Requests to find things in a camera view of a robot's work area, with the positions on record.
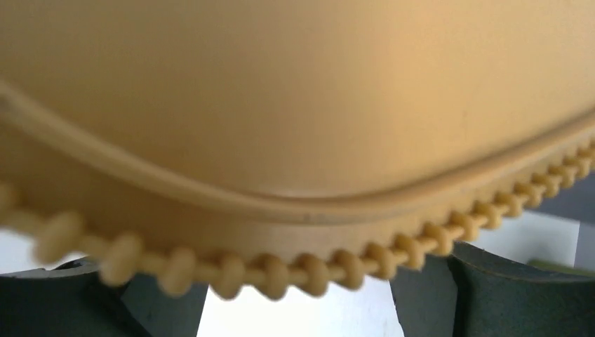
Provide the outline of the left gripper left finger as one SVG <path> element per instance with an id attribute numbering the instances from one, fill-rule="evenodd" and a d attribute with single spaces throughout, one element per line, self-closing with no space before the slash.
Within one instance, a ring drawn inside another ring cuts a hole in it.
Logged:
<path id="1" fill-rule="evenodd" d="M 110 287 L 87 258 L 1 275 L 1 335 L 195 336 L 208 286 L 195 284 L 172 298 L 155 278 L 137 274 Z"/>

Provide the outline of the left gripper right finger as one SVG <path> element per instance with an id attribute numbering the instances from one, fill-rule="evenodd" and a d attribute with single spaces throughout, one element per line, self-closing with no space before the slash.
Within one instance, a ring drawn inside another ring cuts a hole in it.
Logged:
<path id="1" fill-rule="evenodd" d="M 457 243 L 390 281 L 405 336 L 593 336 L 594 278 Z"/>

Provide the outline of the yellow mesh waste basket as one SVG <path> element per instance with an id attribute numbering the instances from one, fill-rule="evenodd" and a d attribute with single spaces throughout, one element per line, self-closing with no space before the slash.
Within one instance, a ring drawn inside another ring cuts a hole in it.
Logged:
<path id="1" fill-rule="evenodd" d="M 593 1 L 1 2 L 1 224 L 109 285 L 358 289 L 593 169 Z"/>

